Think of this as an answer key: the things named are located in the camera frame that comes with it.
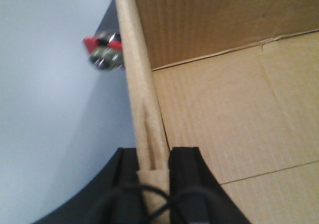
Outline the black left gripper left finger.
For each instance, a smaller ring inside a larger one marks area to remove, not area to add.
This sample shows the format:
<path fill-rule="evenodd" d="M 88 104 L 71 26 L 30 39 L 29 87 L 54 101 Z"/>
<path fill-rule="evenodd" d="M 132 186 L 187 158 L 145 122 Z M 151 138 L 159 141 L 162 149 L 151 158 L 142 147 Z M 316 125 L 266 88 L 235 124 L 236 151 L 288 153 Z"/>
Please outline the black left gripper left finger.
<path fill-rule="evenodd" d="M 137 224 L 147 211 L 140 191 L 114 195 L 116 188 L 138 184 L 135 148 L 118 148 L 103 169 L 75 196 L 38 224 Z"/>

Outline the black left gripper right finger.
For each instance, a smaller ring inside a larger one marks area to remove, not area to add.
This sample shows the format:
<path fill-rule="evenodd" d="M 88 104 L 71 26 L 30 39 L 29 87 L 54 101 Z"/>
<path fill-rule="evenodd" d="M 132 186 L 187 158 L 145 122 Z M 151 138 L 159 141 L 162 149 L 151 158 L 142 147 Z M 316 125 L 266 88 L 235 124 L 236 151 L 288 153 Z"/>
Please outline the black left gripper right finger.
<path fill-rule="evenodd" d="M 199 148 L 173 148 L 168 165 L 172 224 L 250 223 L 213 176 Z"/>

